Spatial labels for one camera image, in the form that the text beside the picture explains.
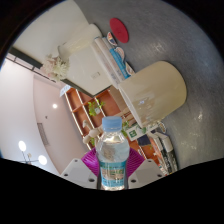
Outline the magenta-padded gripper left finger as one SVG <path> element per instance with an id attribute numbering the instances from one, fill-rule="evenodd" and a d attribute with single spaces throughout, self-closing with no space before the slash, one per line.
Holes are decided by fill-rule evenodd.
<path id="1" fill-rule="evenodd" d="M 62 172 L 61 177 L 78 186 L 88 189 L 97 189 L 99 163 L 96 156 L 96 150 L 90 150 L 81 159 L 72 159 Z"/>

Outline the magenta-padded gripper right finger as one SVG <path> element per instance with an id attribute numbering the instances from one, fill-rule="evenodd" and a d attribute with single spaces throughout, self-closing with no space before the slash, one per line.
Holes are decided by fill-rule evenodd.
<path id="1" fill-rule="evenodd" d="M 146 186 L 164 177 L 163 172 L 152 159 L 144 159 L 134 149 L 130 149 L 126 175 L 129 189 Z"/>

